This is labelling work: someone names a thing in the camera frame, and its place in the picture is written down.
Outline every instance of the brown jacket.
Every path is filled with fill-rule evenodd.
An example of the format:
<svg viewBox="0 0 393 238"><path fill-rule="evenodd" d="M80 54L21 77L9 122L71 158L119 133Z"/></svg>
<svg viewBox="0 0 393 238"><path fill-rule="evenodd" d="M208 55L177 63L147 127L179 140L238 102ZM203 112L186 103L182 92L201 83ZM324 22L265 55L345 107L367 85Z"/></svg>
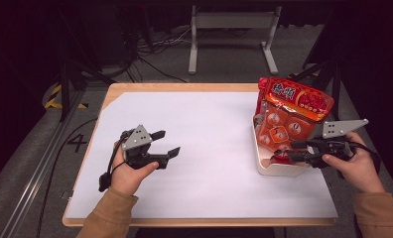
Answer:
<svg viewBox="0 0 393 238"><path fill-rule="evenodd" d="M137 200L136 196L126 196L110 188L87 216L77 237L125 238L131 209ZM354 212L364 238L393 238L393 197L390 193L356 194Z"/></svg>

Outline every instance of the snack bag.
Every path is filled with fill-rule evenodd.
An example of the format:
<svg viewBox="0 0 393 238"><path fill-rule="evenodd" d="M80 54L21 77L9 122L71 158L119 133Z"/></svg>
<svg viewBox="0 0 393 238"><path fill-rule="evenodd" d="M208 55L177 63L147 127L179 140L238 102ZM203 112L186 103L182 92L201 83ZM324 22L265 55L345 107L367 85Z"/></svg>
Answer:
<svg viewBox="0 0 393 238"><path fill-rule="evenodd" d="M272 152L290 150L291 141L307 140L333 106L332 97L290 79L262 77L259 88L262 100L258 99L254 116L256 140Z"/></svg>

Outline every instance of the person's left hand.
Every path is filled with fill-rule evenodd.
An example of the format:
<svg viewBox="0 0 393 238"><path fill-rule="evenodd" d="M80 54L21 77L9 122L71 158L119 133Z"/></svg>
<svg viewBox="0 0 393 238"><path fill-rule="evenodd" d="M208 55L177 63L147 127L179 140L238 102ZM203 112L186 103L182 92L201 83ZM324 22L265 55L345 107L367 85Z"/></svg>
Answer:
<svg viewBox="0 0 393 238"><path fill-rule="evenodd" d="M123 162L122 148L119 147L116 152L115 159L113 160L112 168L115 168ZM159 163L153 162L139 170L134 170L126 163L123 163L113 172L111 187L125 195L133 195L138 190L141 181L152 173L158 166Z"/></svg>

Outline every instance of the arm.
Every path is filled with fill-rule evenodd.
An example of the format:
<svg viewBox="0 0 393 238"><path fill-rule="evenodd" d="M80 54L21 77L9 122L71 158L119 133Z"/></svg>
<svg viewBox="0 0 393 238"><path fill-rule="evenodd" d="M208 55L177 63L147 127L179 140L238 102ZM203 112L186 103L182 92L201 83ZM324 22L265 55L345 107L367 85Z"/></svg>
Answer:
<svg viewBox="0 0 393 238"><path fill-rule="evenodd" d="M119 148L112 168L123 162L122 150ZM141 181L158 165L152 163L134 170L123 163L112 172L111 187L87 216L77 237L126 237L131 222L131 209L138 200L133 194Z"/></svg>
<svg viewBox="0 0 393 238"><path fill-rule="evenodd" d="M364 145L356 133L347 133L347 139ZM393 197L386 192L370 155L357 149L348 162L331 155L324 155L323 160L358 190L354 213L363 237L393 237Z"/></svg>

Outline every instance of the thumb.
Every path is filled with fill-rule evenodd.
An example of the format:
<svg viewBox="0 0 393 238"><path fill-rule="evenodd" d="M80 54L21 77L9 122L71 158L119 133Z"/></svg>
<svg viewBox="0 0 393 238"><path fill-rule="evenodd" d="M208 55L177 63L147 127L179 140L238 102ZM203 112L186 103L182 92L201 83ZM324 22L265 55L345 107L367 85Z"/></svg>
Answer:
<svg viewBox="0 0 393 238"><path fill-rule="evenodd" d="M343 161L335 156L325 154L323 155L323 160L329 164L331 167L334 167L335 169L344 172L344 169L346 167L347 162Z"/></svg>
<svg viewBox="0 0 393 238"><path fill-rule="evenodd" d="M140 179L144 179L147 177L150 173L152 173L157 167L159 166L159 163L153 162L148 164L147 166L139 169L137 172L139 174Z"/></svg>

